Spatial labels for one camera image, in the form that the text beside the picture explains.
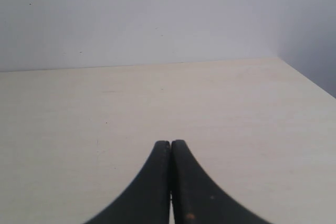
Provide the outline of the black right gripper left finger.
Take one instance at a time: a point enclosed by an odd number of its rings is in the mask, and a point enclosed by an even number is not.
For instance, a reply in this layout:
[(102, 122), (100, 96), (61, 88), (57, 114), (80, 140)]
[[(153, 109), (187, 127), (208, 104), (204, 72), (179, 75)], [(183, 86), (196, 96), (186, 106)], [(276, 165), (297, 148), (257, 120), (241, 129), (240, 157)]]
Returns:
[(169, 223), (170, 143), (155, 142), (130, 185), (87, 223)]

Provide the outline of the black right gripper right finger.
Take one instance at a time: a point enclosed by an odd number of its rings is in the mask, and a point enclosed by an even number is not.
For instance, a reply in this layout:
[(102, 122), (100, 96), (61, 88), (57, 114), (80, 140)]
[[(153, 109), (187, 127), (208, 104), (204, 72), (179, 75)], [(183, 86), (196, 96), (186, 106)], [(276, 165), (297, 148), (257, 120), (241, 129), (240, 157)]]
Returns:
[(172, 142), (171, 164), (175, 223), (268, 223), (226, 194), (184, 140)]

